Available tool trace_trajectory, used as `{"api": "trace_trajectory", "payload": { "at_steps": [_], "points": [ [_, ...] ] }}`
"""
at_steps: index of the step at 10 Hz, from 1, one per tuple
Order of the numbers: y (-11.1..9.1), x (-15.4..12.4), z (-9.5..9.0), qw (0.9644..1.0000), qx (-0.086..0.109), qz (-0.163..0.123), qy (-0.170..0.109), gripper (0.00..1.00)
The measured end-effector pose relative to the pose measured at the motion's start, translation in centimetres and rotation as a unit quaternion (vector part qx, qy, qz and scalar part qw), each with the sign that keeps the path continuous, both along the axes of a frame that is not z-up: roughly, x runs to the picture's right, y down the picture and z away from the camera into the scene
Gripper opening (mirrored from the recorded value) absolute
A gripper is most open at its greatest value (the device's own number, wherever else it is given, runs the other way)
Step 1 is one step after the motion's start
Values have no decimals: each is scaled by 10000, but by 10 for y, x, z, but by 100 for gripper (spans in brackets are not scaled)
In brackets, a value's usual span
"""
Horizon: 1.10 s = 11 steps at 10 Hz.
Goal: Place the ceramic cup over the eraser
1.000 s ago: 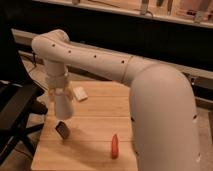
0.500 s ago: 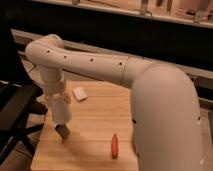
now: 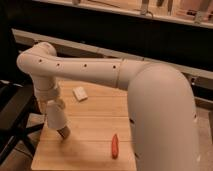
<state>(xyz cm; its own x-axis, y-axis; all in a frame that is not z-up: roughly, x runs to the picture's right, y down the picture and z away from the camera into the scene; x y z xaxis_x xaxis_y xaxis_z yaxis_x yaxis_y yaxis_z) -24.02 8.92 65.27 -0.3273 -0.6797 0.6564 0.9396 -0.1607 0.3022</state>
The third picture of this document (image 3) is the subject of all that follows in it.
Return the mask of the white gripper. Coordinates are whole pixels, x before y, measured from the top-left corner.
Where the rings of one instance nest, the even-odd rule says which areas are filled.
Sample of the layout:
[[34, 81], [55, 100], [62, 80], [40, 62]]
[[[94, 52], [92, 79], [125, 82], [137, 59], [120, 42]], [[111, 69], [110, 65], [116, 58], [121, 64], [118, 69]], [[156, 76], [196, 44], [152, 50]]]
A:
[[60, 98], [60, 89], [58, 87], [50, 90], [35, 90], [35, 96], [41, 108], [44, 108], [48, 101], [55, 101], [61, 108], [64, 107], [64, 101]]

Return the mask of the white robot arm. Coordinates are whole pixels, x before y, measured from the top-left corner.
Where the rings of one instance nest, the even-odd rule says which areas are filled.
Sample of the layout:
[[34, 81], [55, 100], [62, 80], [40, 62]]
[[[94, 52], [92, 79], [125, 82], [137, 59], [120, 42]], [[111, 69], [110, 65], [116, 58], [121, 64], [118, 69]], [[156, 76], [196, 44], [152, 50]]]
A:
[[69, 135], [58, 77], [125, 90], [137, 171], [200, 171], [196, 105], [186, 77], [172, 66], [131, 59], [63, 58], [48, 42], [17, 57], [33, 82], [48, 126]]

